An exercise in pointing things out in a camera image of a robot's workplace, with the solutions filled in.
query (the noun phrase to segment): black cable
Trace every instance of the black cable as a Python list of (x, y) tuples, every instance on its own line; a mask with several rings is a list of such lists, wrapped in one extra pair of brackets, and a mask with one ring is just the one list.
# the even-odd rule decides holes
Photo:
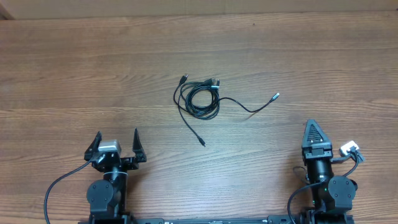
[(301, 180), (301, 182), (303, 182), (304, 184), (310, 184), (306, 179), (303, 179), (303, 178), (301, 178), (300, 176), (299, 176), (299, 174), (296, 172), (296, 169), (298, 169), (298, 168), (301, 168), (301, 169), (303, 169), (304, 170), (304, 172), (305, 172), (305, 175), (307, 174), (307, 170), (306, 170), (306, 168), (304, 168), (304, 167), (302, 167), (302, 166), (295, 166), (295, 167), (293, 167), (293, 173), (294, 173), (294, 175), (299, 179), (299, 180)]
[(293, 200), (294, 196), (296, 196), (296, 195), (297, 195), (298, 193), (300, 193), (300, 192), (303, 192), (304, 190), (307, 190), (307, 189), (309, 189), (309, 188), (311, 188), (311, 187), (315, 187), (315, 186), (318, 186), (318, 185), (321, 185), (321, 184), (323, 184), (323, 182), (306, 185), (306, 186), (304, 186), (304, 187), (302, 187), (302, 188), (296, 190), (296, 191), (290, 196), (289, 200), (287, 201), (287, 213), (289, 214), (290, 221), (292, 221), (293, 224), (296, 224), (296, 223), (294, 222), (292, 212), (290, 211), (290, 204), (292, 203), (292, 200)]
[(60, 180), (66, 178), (67, 176), (74, 174), (76, 172), (78, 172), (79, 170), (81, 170), (82, 168), (86, 167), (89, 163), (91, 163), (91, 160), (87, 161), (85, 164), (83, 164), (81, 167), (62, 175), (61, 177), (59, 177), (57, 180), (55, 180), (54, 182), (52, 182), (52, 184), (50, 185), (49, 189), (47, 190), (47, 193), (45, 193), (45, 197), (44, 197), (44, 218), (45, 221), (47, 222), (47, 224), (50, 224), (50, 220), (49, 220), (49, 215), (47, 214), (47, 200), (49, 199), (49, 195), (50, 195), (50, 191), (52, 189), (52, 187), (54, 187), (54, 185), (56, 183), (58, 183)]
[[(209, 119), (213, 119), (217, 116), (218, 112), (220, 111), (220, 101), (221, 100), (231, 100), (231, 101), (237, 103), (239, 106), (241, 106), (247, 112), (257, 113), (260, 110), (264, 109), (266, 106), (268, 106), (270, 103), (275, 101), (279, 96), (279, 93), (275, 94), (268, 101), (268, 103), (266, 103), (264, 106), (262, 106), (259, 109), (251, 111), (251, 110), (247, 109), (245, 106), (243, 106), (240, 102), (238, 102), (232, 98), (229, 98), (229, 97), (220, 98), (220, 96), (218, 94), (218, 88), (220, 87), (219, 80), (217, 80), (216, 85), (213, 85), (214, 79), (209, 79), (204, 82), (185, 83), (187, 81), (187, 78), (188, 78), (188, 75), (181, 77), (180, 83), (178, 84), (178, 86), (176, 87), (176, 89), (174, 91), (173, 100), (174, 100), (174, 103), (178, 106), (178, 111), (179, 111), (180, 116), (181, 116), (182, 120), (184, 121), (184, 123), (188, 126), (188, 128), (192, 131), (192, 133), (195, 134), (195, 136), (200, 141), (200, 144), (205, 147), (206, 147), (206, 143), (187, 123), (187, 121), (185, 120), (185, 118), (182, 115), (181, 110), (184, 110), (185, 112), (189, 113), (190, 115), (192, 115), (198, 119), (209, 120)], [(176, 95), (178, 89), (180, 89), (180, 95), (178, 96), (178, 100), (176, 101), (175, 95)], [(184, 97), (183, 93), (189, 89), (190, 89), (190, 91), (188, 92), (187, 96)], [(192, 103), (193, 97), (200, 91), (209, 91), (210, 92), (211, 103), (208, 106), (197, 106)], [(180, 106), (181, 98), (185, 102), (185, 108)]]
[(346, 176), (350, 175), (352, 172), (354, 172), (354, 170), (357, 168), (357, 166), (358, 166), (358, 164), (359, 164), (359, 162), (358, 162), (358, 159), (359, 159), (359, 158), (358, 158), (357, 153), (356, 153), (356, 152), (351, 152), (351, 155), (353, 155), (354, 158), (355, 158), (355, 165), (354, 165), (354, 167), (353, 167), (352, 169), (350, 169), (346, 174), (344, 174), (343, 177), (346, 177)]

